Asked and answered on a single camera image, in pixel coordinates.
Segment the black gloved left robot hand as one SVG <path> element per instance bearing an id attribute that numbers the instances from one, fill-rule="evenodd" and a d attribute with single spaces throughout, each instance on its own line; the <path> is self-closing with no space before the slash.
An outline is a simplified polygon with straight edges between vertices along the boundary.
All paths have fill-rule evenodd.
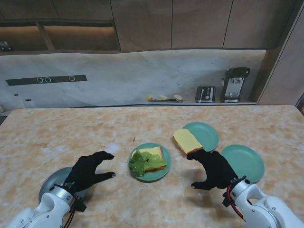
<path id="1" fill-rule="evenodd" d="M 65 179 L 63 186 L 74 192 L 81 192 L 91 186 L 116 176 L 114 172 L 95 174 L 96 168 L 105 160 L 114 159 L 114 155 L 105 151 L 81 156 Z"/>

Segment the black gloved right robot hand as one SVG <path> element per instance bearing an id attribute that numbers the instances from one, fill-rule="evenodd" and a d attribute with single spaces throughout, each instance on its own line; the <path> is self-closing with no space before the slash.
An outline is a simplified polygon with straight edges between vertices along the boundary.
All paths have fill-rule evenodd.
<path id="1" fill-rule="evenodd" d="M 187 160 L 196 160 L 201 163 L 207 175 L 205 181 L 192 183 L 191 187 L 193 189 L 225 189 L 232 180 L 238 179 L 228 161 L 217 151 L 207 152 L 201 149 L 188 153 L 186 158 Z"/>

